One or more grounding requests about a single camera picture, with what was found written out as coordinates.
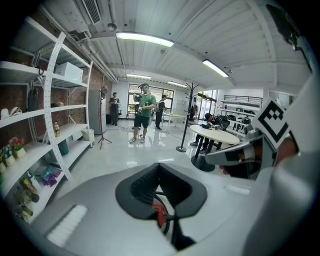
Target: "white ceiling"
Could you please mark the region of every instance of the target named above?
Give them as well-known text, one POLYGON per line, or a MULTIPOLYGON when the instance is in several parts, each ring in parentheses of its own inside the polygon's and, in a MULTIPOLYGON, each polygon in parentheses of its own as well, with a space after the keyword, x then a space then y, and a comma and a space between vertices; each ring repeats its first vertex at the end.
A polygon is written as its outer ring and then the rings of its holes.
MULTIPOLYGON (((76 25, 66 22, 64 2, 56 0, 44 6, 64 28, 75 30, 76 25)), ((264 0, 110 1, 117 31, 170 39, 172 48, 133 40, 118 40, 118 48, 115 33, 107 27, 111 22, 108 1, 97 0, 102 21, 96 25, 91 24, 82 0, 73 2, 92 34, 92 46, 119 77, 130 71, 152 74, 157 81, 171 78, 208 89, 283 88, 292 93, 299 91, 310 75, 301 52, 294 52, 278 33, 264 0), (233 73, 223 78, 202 64, 204 59, 233 73)))

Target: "refrigerator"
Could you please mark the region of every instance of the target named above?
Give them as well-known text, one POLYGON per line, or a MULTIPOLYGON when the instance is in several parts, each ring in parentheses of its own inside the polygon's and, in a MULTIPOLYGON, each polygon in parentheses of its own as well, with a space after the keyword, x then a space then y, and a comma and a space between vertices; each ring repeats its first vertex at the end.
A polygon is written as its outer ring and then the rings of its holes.
MULTIPOLYGON (((88 90, 88 113, 89 113, 89 125, 90 129, 94 130, 95 135, 100 135, 100 125, 99 125, 99 107, 100 107, 100 97, 101 92, 99 90, 88 90)), ((107 129, 106 122, 106 99, 102 99, 101 104, 101 122, 102 122, 102 133, 107 129)))

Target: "white box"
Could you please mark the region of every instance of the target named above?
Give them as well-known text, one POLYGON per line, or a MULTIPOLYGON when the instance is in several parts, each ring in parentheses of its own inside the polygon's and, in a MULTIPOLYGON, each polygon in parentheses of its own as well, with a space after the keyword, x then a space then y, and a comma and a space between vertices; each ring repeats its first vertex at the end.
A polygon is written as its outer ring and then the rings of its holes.
POLYGON ((94 130, 90 129, 90 133, 88 135, 88 130, 82 130, 82 136, 85 141, 90 141, 92 145, 95 144, 95 134, 94 130))
POLYGON ((81 83, 82 82, 82 75, 84 73, 84 71, 81 68, 78 68, 77 66, 69 63, 69 62, 65 62, 63 64, 58 65, 55 68, 55 72, 56 74, 63 76, 67 79, 71 79, 72 81, 81 83))

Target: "white floor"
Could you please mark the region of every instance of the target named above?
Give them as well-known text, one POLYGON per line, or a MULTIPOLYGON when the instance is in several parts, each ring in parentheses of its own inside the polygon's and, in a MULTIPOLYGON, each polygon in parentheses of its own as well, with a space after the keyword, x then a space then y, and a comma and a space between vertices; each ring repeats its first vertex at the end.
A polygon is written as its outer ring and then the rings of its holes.
MULTIPOLYGON (((129 144, 129 139, 133 137, 133 120, 119 120, 118 126, 107 125, 104 136, 112 143, 104 141, 100 150, 98 141, 101 137, 95 136, 93 148, 88 147, 70 168, 72 180, 64 178, 52 200, 62 197, 89 179, 134 166, 170 162, 196 170, 191 163, 191 157, 195 155, 197 148, 189 145, 189 142, 195 140, 196 134, 190 128, 187 129, 183 145, 187 150, 184 153, 179 152, 176 147, 181 145, 185 125, 178 123, 175 127, 172 123, 169 134, 166 133, 167 125, 165 122, 163 130, 159 131, 155 130, 153 122, 148 128, 144 144, 141 144, 140 140, 129 144)), ((220 174, 220 172, 221 170, 216 167, 211 173, 220 174)))

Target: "potted plant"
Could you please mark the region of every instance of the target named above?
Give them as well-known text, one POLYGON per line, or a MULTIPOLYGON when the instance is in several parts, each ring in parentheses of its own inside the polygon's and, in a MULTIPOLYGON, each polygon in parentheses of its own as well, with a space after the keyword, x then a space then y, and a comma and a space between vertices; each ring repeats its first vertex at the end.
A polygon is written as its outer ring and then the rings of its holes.
POLYGON ((26 151, 24 149, 24 139, 13 137, 9 140, 9 144, 11 145, 14 155, 17 158, 22 158, 26 154, 26 151))
POLYGON ((16 162, 9 144, 2 148, 2 155, 7 166, 12 166, 16 162))
POLYGON ((2 157, 2 149, 0 149, 0 173, 4 173, 6 170, 6 166, 4 164, 4 162, 2 161, 3 157, 2 157))

